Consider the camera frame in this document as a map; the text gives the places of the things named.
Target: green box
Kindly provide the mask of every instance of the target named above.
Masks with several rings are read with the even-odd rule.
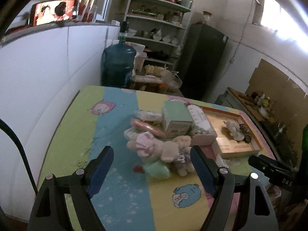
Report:
[[[165,101],[163,110],[163,128],[167,138],[185,136],[193,122],[188,109],[181,102]]]

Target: blue cartoon print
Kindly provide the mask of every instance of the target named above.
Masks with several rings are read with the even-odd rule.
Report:
[[[176,208],[189,207],[201,198],[201,190],[198,184],[177,187],[173,192],[172,201]]]

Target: cartoon sheep print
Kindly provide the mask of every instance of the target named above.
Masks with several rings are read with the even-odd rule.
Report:
[[[96,103],[91,109],[89,109],[89,111],[91,111],[91,113],[94,114],[95,116],[99,114],[103,115],[113,110],[115,106],[116,105],[113,102],[107,102],[105,100],[102,100]]]
[[[172,201],[176,208],[189,207],[201,198],[201,190],[198,184],[177,187],[173,192]]]

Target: black cable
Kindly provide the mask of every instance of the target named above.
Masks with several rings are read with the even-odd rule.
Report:
[[[31,181],[33,190],[34,190],[35,194],[37,195],[38,189],[36,187],[36,184],[35,184],[35,181],[34,181],[30,166],[29,166],[29,162],[27,160],[25,150],[23,149],[23,145],[21,144],[20,140],[18,139],[18,137],[14,133],[14,131],[1,119],[0,119],[0,129],[2,129],[11,138],[11,140],[15,143],[15,145],[16,145],[19,153],[20,153],[20,156],[23,160],[25,168],[27,170],[27,173],[28,173],[29,179]]]

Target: colorful tablecloth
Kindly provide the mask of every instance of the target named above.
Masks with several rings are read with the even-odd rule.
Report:
[[[199,230],[213,199],[204,192],[196,174],[180,177],[173,174],[167,180],[157,180],[145,174],[133,172],[141,164],[136,153],[126,148],[123,132],[130,127],[130,119],[136,110],[160,112],[164,101],[180,100],[210,108],[239,113],[223,106],[118,88],[87,86],[80,91],[62,119],[46,154],[39,186],[47,174],[56,177],[70,175],[96,158],[109,145],[114,149],[114,162],[101,191],[92,198],[92,204],[107,231],[164,231]],[[244,112],[241,115],[257,133],[264,149],[262,154],[273,157],[261,133]],[[208,157],[210,147],[203,147]],[[247,157],[237,160],[240,165],[231,166],[234,174],[248,175],[253,168]],[[268,179],[261,176],[265,184]],[[178,198],[181,193],[188,199]],[[72,200],[66,196],[67,207],[74,230],[81,230]],[[238,196],[234,197],[236,209]]]

